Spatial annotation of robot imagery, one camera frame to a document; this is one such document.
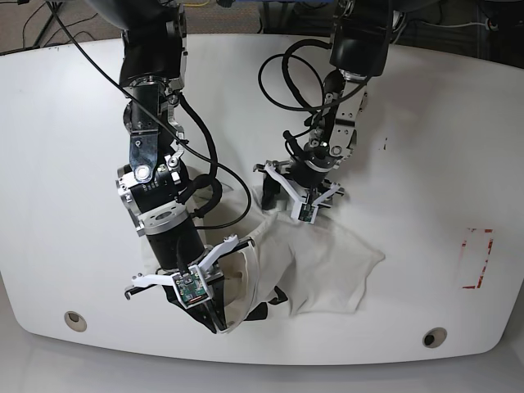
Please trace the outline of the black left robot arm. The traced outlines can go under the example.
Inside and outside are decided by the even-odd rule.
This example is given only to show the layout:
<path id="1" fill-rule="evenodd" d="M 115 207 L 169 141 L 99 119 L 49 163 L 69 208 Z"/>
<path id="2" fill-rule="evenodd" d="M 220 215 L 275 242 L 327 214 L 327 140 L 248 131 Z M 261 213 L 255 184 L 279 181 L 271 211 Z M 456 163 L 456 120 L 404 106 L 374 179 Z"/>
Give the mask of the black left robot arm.
<path id="1" fill-rule="evenodd" d="M 293 219 L 311 224 L 318 210 L 328 208 L 344 189 L 328 174 L 350 158 L 357 144 L 357 116 L 367 101 L 367 84 L 382 74 L 395 28 L 392 1 L 339 1 L 328 42 L 302 39 L 278 54 L 285 85 L 296 99 L 295 111 L 309 113 L 305 136 L 286 130 L 282 136 L 289 159 L 268 160 L 255 166 L 264 175 L 260 207 L 276 208 L 287 202 Z M 320 105 L 309 104 L 291 79 L 290 61 L 303 47 L 329 51 L 333 70 L 321 80 Z"/>

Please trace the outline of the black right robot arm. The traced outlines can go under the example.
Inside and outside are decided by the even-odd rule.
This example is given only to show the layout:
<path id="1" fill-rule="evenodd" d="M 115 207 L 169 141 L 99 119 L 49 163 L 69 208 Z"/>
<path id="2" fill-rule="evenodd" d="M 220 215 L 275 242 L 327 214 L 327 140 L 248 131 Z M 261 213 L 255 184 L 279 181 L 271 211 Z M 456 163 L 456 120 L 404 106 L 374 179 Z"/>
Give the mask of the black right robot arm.
<path id="1" fill-rule="evenodd" d="M 140 237 L 146 238 L 157 266 L 138 274 L 126 296 L 159 286 L 168 302 L 213 333 L 234 323 L 226 315 L 225 279 L 219 259 L 246 247 L 229 236 L 217 246 L 204 243 L 195 222 L 223 195 L 218 155 L 208 129 L 203 135 L 209 169 L 191 178 L 183 163 L 187 139 L 176 122 L 177 107 L 189 109 L 183 95 L 187 24 L 183 6 L 159 1 L 95 1 L 93 8 L 118 27 L 124 42 L 119 87 L 129 96 L 123 114 L 129 133 L 129 163 L 117 185 Z"/>

